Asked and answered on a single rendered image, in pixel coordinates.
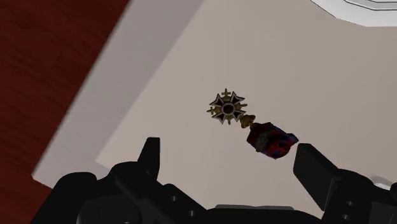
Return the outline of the gold cross medal, red-blue ribbon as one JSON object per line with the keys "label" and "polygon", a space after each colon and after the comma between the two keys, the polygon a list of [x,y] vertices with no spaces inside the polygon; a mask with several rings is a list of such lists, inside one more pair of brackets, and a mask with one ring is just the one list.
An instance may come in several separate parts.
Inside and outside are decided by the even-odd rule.
{"label": "gold cross medal, red-blue ribbon", "polygon": [[249,129],[246,141],[258,153],[275,160],[286,156],[299,139],[271,122],[256,122],[255,115],[249,115],[243,110],[247,106],[244,100],[245,98],[235,92],[225,89],[216,95],[215,100],[209,104],[207,112],[220,123],[231,124],[231,121],[235,120],[240,123],[242,129]]}

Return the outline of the white plate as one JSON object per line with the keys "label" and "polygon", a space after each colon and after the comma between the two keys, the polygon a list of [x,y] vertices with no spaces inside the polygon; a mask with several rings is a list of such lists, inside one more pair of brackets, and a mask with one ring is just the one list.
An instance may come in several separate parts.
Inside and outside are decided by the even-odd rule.
{"label": "white plate", "polygon": [[337,19],[365,27],[397,27],[397,0],[310,0]]}

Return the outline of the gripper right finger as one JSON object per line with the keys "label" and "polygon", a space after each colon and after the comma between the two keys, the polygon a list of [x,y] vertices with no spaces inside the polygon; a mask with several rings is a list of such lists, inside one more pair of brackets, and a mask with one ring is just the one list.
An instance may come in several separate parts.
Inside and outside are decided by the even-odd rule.
{"label": "gripper right finger", "polygon": [[309,143],[298,145],[293,174],[324,212],[322,224],[397,224],[397,183],[380,188],[338,168]]}

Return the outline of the beige table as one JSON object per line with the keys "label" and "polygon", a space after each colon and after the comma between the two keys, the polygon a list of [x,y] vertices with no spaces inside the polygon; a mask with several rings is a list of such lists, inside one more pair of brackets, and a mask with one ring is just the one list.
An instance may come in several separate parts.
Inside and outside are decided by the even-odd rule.
{"label": "beige table", "polygon": [[258,122],[335,165],[397,182],[397,27],[355,25],[311,0],[133,0],[32,176],[105,176],[161,139],[161,183],[206,208],[291,206],[321,215],[293,175],[238,123],[208,113],[234,91]]}

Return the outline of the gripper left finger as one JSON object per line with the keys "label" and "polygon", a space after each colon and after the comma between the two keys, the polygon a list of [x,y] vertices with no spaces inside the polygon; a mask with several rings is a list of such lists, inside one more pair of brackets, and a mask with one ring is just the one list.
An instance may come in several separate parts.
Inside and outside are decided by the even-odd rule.
{"label": "gripper left finger", "polygon": [[30,224],[206,224],[206,209],[159,183],[159,170],[160,138],[149,137],[137,161],[114,165],[104,178],[61,177]]}

